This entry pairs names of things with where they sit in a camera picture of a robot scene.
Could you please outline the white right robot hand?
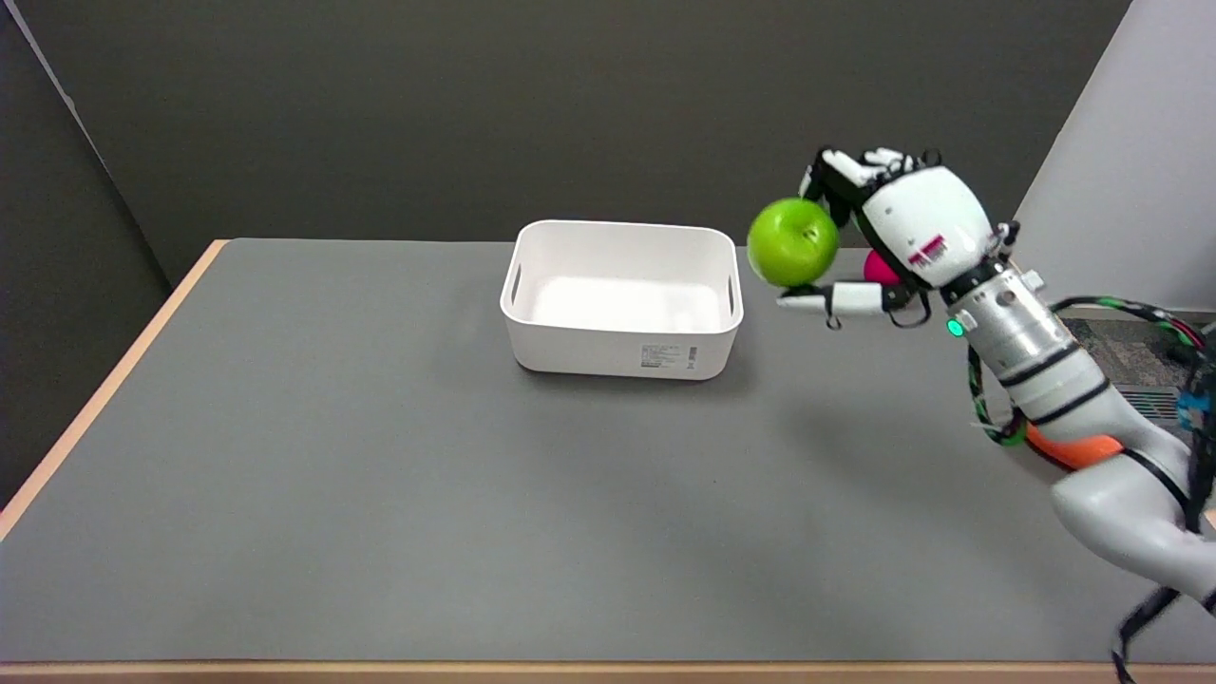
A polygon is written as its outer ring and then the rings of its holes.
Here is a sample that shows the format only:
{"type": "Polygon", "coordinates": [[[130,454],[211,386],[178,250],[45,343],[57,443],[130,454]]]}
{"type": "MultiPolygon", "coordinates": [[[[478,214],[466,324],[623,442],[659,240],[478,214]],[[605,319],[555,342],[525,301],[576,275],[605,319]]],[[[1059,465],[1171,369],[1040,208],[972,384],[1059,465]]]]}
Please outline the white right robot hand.
{"type": "Polygon", "coordinates": [[[824,147],[807,166],[803,200],[823,203],[835,222],[852,219],[895,284],[835,281],[786,288],[778,305],[823,314],[831,329],[840,316],[894,316],[913,299],[928,303],[956,277],[987,260],[1008,258],[1017,222],[991,222],[968,185],[942,164],[940,155],[890,148],[858,158],[824,147]]]}

